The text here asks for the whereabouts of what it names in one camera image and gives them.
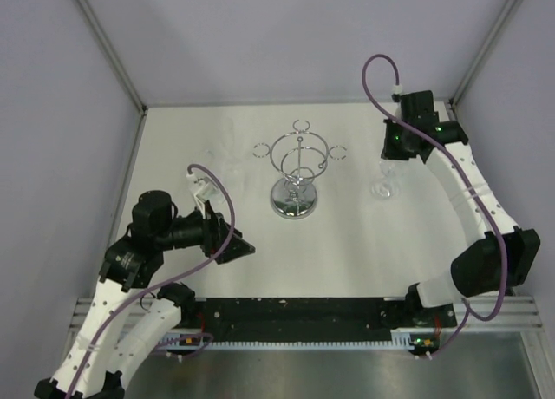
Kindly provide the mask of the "round wine glass back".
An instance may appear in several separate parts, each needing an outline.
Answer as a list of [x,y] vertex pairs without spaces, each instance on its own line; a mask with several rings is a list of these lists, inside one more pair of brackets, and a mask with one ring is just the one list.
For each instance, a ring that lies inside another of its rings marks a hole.
[[393,160],[379,162],[380,174],[370,185],[371,194],[379,200],[390,200],[400,193],[399,164]]

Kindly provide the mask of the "round wine glass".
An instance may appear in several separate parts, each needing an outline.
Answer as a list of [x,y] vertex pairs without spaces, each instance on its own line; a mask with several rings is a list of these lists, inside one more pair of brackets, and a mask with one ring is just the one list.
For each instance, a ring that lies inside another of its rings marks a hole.
[[399,164],[393,160],[379,162],[380,174],[370,185],[371,194],[379,200],[390,200],[400,193]]
[[208,163],[213,163],[217,159],[217,153],[210,148],[203,149],[201,154]]

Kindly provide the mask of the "ribbed champagne flute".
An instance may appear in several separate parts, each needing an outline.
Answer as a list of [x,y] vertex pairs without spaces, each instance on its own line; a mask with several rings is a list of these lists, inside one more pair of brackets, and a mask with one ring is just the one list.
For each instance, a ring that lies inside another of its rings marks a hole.
[[239,159],[237,156],[236,142],[235,142],[235,126],[234,120],[229,117],[224,117],[219,123],[219,163],[222,172],[231,176],[237,173]]

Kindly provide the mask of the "round wine glass front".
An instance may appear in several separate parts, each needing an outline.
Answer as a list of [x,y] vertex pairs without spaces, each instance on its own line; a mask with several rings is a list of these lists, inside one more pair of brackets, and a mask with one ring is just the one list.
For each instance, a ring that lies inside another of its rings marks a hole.
[[217,153],[210,148],[203,149],[201,154],[208,163],[213,163],[217,159]]

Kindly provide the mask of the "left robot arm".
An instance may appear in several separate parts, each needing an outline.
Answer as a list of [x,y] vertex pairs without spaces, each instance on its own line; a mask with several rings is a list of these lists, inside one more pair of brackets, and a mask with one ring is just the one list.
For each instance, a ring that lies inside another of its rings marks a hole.
[[214,212],[223,189],[198,186],[185,217],[169,193],[143,193],[125,235],[104,257],[88,314],[61,366],[36,385],[37,398],[122,398],[137,369],[176,325],[196,318],[194,292],[181,272],[155,284],[167,251],[199,247],[208,262],[229,263],[255,252],[233,220]]

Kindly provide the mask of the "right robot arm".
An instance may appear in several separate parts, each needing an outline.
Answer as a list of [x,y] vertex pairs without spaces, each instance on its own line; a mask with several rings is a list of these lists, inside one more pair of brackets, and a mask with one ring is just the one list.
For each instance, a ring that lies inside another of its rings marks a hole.
[[404,312],[423,326],[436,307],[500,288],[521,286],[540,248],[534,229],[523,229],[502,208],[473,157],[457,121],[441,121],[431,91],[396,97],[396,116],[440,143],[441,152],[420,136],[387,119],[384,160],[419,159],[439,181],[462,226],[467,248],[435,278],[410,285]]

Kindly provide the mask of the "chrome wine glass rack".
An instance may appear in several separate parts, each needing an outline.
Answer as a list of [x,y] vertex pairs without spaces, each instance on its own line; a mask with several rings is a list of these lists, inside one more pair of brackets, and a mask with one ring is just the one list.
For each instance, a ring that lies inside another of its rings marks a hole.
[[271,189],[271,208],[283,219],[307,218],[317,207],[315,181],[329,165],[328,142],[311,130],[309,121],[295,120],[290,132],[270,144],[268,156],[281,175]]

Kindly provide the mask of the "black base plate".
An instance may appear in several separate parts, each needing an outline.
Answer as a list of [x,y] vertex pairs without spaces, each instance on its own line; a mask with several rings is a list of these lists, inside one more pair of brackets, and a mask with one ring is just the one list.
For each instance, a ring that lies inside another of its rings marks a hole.
[[415,310],[386,298],[207,298],[178,324],[206,330],[217,343],[389,341],[400,328],[455,326],[451,304]]

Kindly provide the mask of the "right aluminium frame post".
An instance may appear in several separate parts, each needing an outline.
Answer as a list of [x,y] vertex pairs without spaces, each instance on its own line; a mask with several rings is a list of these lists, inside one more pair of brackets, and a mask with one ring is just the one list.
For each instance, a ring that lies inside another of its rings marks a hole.
[[452,110],[457,109],[466,97],[523,1],[505,0],[502,4],[500,11],[496,14],[493,23],[489,26],[484,39],[480,42],[479,48],[458,82],[454,93],[447,101]]

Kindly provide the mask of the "aluminium frame post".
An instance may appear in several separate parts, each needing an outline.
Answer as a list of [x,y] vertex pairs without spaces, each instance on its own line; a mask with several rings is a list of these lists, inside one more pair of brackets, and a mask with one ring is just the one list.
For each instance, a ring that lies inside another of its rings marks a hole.
[[523,1],[505,0],[502,4],[500,11],[496,14],[493,23],[489,26],[484,39],[480,42],[479,48],[458,82],[454,93],[447,101],[452,110],[457,109],[466,97]]
[[140,95],[134,86],[131,78],[125,69],[114,45],[108,37],[105,29],[103,29],[99,18],[97,17],[89,0],[73,0],[76,8],[79,10],[82,18],[87,24],[88,29],[95,39],[97,46],[103,54],[108,66],[111,68],[116,80],[120,84],[128,99],[133,103],[134,107],[140,114],[144,114],[147,105],[140,98]]

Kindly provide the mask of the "left aluminium frame post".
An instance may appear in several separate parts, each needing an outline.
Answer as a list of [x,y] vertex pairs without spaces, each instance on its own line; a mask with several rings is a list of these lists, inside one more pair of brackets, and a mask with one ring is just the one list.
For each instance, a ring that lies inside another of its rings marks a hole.
[[111,68],[116,80],[120,84],[128,99],[133,103],[134,107],[140,114],[144,114],[147,105],[140,98],[140,95],[134,86],[131,78],[125,69],[114,45],[108,37],[105,29],[103,29],[99,18],[97,17],[89,0],[73,0],[76,8],[79,10],[82,18],[87,24],[88,29],[95,39],[97,46],[103,54],[108,66]]

